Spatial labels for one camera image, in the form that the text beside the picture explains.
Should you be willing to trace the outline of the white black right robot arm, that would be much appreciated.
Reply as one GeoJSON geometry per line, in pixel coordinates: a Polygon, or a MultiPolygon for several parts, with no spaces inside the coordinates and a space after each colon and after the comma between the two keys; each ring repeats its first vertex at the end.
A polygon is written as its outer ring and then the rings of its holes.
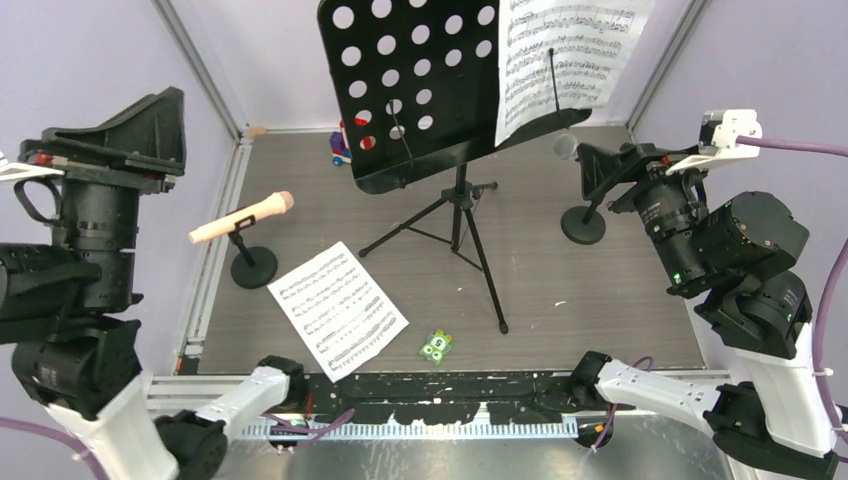
{"type": "Polygon", "coordinates": [[[813,309],[794,274],[809,237],[774,195],[743,192],[707,206],[710,167],[754,158],[753,146],[661,149],[625,144],[609,151],[582,143],[575,154],[584,196],[597,207],[616,185],[628,190],[608,205],[636,213],[669,278],[669,293],[700,297],[696,314],[749,373],[738,384],[699,386],[590,351],[567,379],[564,398],[578,410],[630,405],[687,424],[732,459],[802,479],[830,479],[847,411],[817,382],[813,309]]]}

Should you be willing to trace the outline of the black music stand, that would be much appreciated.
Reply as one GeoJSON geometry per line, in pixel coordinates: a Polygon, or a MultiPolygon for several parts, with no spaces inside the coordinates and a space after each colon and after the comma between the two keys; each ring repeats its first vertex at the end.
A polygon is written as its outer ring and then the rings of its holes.
{"type": "Polygon", "coordinates": [[[439,205],[453,208],[447,243],[458,253],[489,190],[470,162],[499,150],[495,1],[323,1],[317,23],[357,187],[371,195],[447,170],[439,205]]]}

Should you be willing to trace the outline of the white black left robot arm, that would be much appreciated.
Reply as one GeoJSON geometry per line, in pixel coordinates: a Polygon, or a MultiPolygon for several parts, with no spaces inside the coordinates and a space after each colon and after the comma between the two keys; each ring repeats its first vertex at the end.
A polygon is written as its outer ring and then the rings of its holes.
{"type": "Polygon", "coordinates": [[[28,396],[108,479],[210,479],[231,439],[307,398],[303,366],[267,356],[239,385],[196,410],[153,417],[135,351],[140,328],[122,313],[133,289],[139,204],[170,191],[186,163],[184,94],[148,94],[98,126],[48,128],[3,160],[47,244],[1,247],[1,340],[28,396]]]}

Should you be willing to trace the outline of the sheet music page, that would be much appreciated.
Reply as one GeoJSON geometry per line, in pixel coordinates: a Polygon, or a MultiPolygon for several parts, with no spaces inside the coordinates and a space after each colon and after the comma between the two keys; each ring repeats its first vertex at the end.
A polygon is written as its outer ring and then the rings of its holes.
{"type": "Polygon", "coordinates": [[[545,115],[605,106],[653,8],[631,0],[499,2],[494,145],[545,115]]]}
{"type": "Polygon", "coordinates": [[[341,241],[268,290],[333,383],[376,357],[409,325],[341,241]]]}

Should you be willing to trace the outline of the beige microphone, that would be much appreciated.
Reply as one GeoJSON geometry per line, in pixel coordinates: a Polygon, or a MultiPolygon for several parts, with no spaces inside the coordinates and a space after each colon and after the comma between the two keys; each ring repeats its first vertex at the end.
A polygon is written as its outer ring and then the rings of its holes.
{"type": "Polygon", "coordinates": [[[234,232],[238,226],[247,225],[251,221],[260,221],[269,216],[284,214],[293,206],[294,198],[290,192],[274,192],[260,202],[197,227],[188,233],[188,238],[193,244],[208,241],[234,232]]]}

